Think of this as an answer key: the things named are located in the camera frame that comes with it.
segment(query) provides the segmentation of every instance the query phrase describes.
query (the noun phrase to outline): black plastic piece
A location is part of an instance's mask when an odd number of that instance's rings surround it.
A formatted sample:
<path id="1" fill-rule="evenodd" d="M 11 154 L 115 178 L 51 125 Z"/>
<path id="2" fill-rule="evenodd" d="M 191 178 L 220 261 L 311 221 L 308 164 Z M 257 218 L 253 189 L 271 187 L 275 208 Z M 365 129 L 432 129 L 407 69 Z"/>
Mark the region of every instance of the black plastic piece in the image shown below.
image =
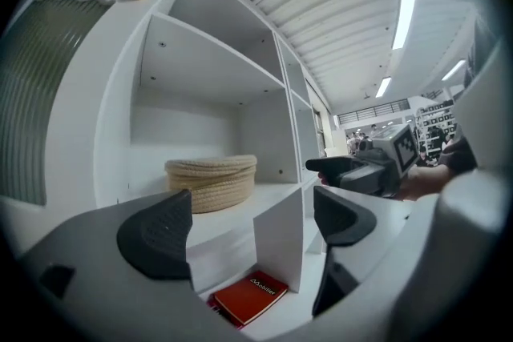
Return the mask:
<path id="1" fill-rule="evenodd" d="M 190 280 L 185 249 L 191 227 L 192 196 L 184 190 L 128 218 L 118 230 L 118 248 L 149 278 Z"/>
<path id="2" fill-rule="evenodd" d="M 39 277 L 39 283 L 61 300 L 74 275 L 74 268 L 51 265 Z"/>
<path id="3" fill-rule="evenodd" d="M 331 248 L 328 250 L 319 292 L 313 302 L 312 315 L 318 316 L 349 295 L 358 281 L 340 264 L 333 261 Z"/>
<path id="4" fill-rule="evenodd" d="M 377 224 L 372 211 L 319 186 L 313 188 L 313 217 L 324 241 L 335 247 L 356 244 Z"/>
<path id="5" fill-rule="evenodd" d="M 391 197 L 400 185 L 395 161 L 381 148 L 359 151 L 356 156 L 309 159 L 306 168 L 322 173 L 331 187 L 362 194 Z"/>

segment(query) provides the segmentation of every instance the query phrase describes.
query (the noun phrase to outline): fluorescent light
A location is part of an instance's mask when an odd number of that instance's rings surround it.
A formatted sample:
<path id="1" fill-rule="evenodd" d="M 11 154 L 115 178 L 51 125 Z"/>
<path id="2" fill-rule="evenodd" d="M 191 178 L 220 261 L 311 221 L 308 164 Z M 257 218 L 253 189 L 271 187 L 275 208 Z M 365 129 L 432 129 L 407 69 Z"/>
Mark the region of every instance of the fluorescent light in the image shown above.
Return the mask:
<path id="1" fill-rule="evenodd" d="M 401 0 L 401 9 L 399 11 L 398 28 L 395 31 L 394 44 L 392 50 L 402 49 L 408 30 L 410 29 L 411 16 L 414 13 L 415 0 Z"/>
<path id="2" fill-rule="evenodd" d="M 391 77 L 385 77 L 383 80 L 382 80 L 382 84 L 381 86 L 379 87 L 379 90 L 378 90 L 378 93 L 376 94 L 376 99 L 378 97 L 382 97 L 384 94 L 385 94 L 385 91 L 386 91 L 386 88 L 388 87 L 388 85 L 390 84 L 390 80 L 392 78 Z"/>
<path id="3" fill-rule="evenodd" d="M 463 64 L 465 64 L 465 60 L 460 60 L 459 62 L 456 63 L 456 66 L 454 66 L 452 69 L 450 69 L 449 73 L 447 73 L 445 76 L 442 77 L 442 81 L 445 82 L 446 80 L 449 80 L 449 78 L 451 78 L 454 73 L 456 73 L 456 71 L 458 71 L 458 69 L 463 66 Z"/>

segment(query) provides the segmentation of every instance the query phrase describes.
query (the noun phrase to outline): white wall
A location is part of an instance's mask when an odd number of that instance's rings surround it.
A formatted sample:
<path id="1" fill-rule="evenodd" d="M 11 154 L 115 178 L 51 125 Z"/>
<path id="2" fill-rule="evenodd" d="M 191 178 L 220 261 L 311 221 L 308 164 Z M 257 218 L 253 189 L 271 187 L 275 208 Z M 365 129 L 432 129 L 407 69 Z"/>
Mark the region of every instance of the white wall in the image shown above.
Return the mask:
<path id="1" fill-rule="evenodd" d="M 238 154 L 238 130 L 235 108 L 140 88 L 131 129 L 132 198 L 167 189 L 167 160 Z"/>
<path id="2" fill-rule="evenodd" d="M 453 95 L 456 95 L 457 93 L 459 93 L 460 91 L 463 91 L 465 90 L 465 86 L 463 84 L 458 84 L 457 86 L 451 86 L 449 88 L 449 91 L 450 93 Z"/>
<path id="3" fill-rule="evenodd" d="M 436 104 L 437 102 L 435 100 L 426 99 L 420 95 L 415 95 L 408 98 L 408 103 L 410 104 L 412 114 L 416 115 L 419 108 L 427 107 L 431 104 Z"/>

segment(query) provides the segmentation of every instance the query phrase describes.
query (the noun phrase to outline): white shelf unit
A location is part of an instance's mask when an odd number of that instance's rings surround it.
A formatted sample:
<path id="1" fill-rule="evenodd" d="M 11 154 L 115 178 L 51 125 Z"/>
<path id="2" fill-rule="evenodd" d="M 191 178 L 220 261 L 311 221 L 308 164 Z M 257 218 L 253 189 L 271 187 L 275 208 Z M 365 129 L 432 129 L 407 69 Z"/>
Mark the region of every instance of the white shelf unit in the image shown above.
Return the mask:
<path id="1" fill-rule="evenodd" d="M 152 14 L 144 39 L 131 114 L 130 197 L 165 191 L 169 159 L 254 154 L 252 195 L 193 216 L 187 251 L 195 289 L 206 298 L 262 269 L 301 294 L 309 255 L 322 244 L 313 215 L 305 216 L 313 208 L 305 206 L 305 190 L 317 177 L 298 162 L 299 155 L 318 157 L 305 80 L 304 89 L 290 89 L 274 32 L 239 0 L 175 0 L 170 7 Z M 245 234 L 234 234 L 241 227 Z M 210 277 L 207 264 L 216 266 Z"/>
<path id="2" fill-rule="evenodd" d="M 454 117 L 452 113 L 452 107 L 453 104 L 449 106 L 441 107 L 441 103 L 434 104 L 428 107 L 424 107 L 424 112 L 421 112 L 421 109 L 418 110 L 417 116 L 415 117 L 415 121 L 417 123 L 418 128 L 418 144 L 419 148 L 421 145 L 423 145 L 426 148 L 426 153 L 428 155 L 433 155 L 435 157 L 438 157 L 441 153 L 440 148 L 432 147 L 430 148 L 430 145 L 433 141 L 438 140 L 439 137 L 427 137 L 430 135 L 430 128 L 431 127 L 439 127 L 442 130 L 446 132 L 446 134 L 454 134 L 455 129 L 457 126 L 456 118 Z M 429 111 L 430 107 L 438 107 L 432 111 Z M 450 119 L 444 119 L 443 121 L 440 121 L 439 119 L 441 117 L 445 118 L 447 115 L 450 115 Z"/>
<path id="3" fill-rule="evenodd" d="M 315 174 L 301 165 L 318 157 L 317 138 L 303 74 L 282 61 L 281 34 L 249 1 L 108 1 L 52 108 L 49 203 L 42 213 L 6 204 L 20 252 L 78 213 L 166 191 L 169 159 L 254 154 L 251 196 L 193 216 L 193 284 L 204 296 L 262 269 L 290 291 L 245 332 L 284 332 L 283 310 L 287 326 L 310 320 L 324 264 L 305 217 Z"/>

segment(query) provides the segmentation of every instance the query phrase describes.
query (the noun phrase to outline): red book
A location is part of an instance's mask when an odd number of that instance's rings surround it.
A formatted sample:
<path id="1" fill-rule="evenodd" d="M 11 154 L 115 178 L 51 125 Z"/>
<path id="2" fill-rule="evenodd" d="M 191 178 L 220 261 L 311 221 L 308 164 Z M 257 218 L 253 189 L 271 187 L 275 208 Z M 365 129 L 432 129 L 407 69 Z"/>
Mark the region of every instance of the red book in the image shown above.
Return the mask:
<path id="1" fill-rule="evenodd" d="M 236 320 L 233 316 L 227 313 L 223 307 L 219 305 L 219 303 L 214 299 L 214 296 L 210 295 L 207 300 L 207 305 L 212 309 L 217 315 L 225 318 L 230 324 L 232 324 L 237 329 L 242 329 L 244 327 L 238 320 Z"/>
<path id="2" fill-rule="evenodd" d="M 271 308 L 288 289 L 288 285 L 256 271 L 213 295 L 227 313 L 247 325 Z"/>

